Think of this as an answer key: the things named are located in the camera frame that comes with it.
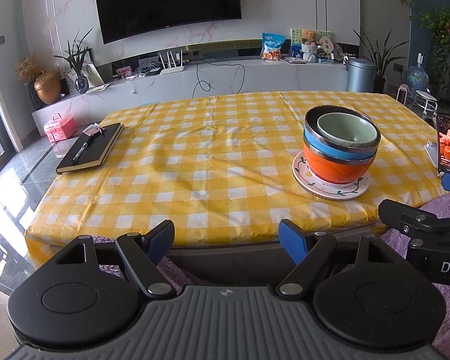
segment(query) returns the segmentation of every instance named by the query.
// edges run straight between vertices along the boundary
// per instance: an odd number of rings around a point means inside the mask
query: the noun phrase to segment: teddy bear
[[[303,30],[302,38],[300,39],[302,43],[308,46],[315,46],[315,40],[317,39],[317,33],[313,30]]]

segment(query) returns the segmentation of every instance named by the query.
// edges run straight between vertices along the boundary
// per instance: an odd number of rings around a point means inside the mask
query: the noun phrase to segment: stool
[[[433,112],[433,117],[437,116],[437,99],[428,92],[416,91],[413,105],[418,105],[420,108],[423,108],[422,119],[429,117],[427,114],[428,111]]]

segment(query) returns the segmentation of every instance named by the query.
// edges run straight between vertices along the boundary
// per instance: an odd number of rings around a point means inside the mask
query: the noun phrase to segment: black pen
[[[77,162],[78,158],[84,152],[84,150],[88,147],[88,145],[92,141],[93,137],[94,137],[93,135],[90,135],[90,137],[88,137],[87,141],[85,141],[85,143],[82,145],[82,147],[80,147],[80,150],[78,150],[77,154],[75,154],[75,156],[72,158],[72,162]]]

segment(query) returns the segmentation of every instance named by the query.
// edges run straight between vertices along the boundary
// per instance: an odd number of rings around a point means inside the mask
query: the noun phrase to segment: yellow checkered tablecloth
[[[368,115],[383,138],[368,191],[349,202],[317,198],[292,175],[305,112],[337,104]],[[386,95],[350,92],[246,93],[114,112],[125,128],[106,163],[58,176],[25,238],[44,263],[80,234],[116,238],[164,219],[176,245],[259,242],[289,218],[306,231],[378,220],[386,198],[420,206],[444,193],[424,150],[436,132]]]

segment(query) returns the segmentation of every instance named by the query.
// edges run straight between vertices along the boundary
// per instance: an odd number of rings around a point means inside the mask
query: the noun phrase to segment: metal trash can
[[[348,92],[373,92],[373,81],[377,67],[365,59],[350,58],[346,64],[348,78],[346,90]]]

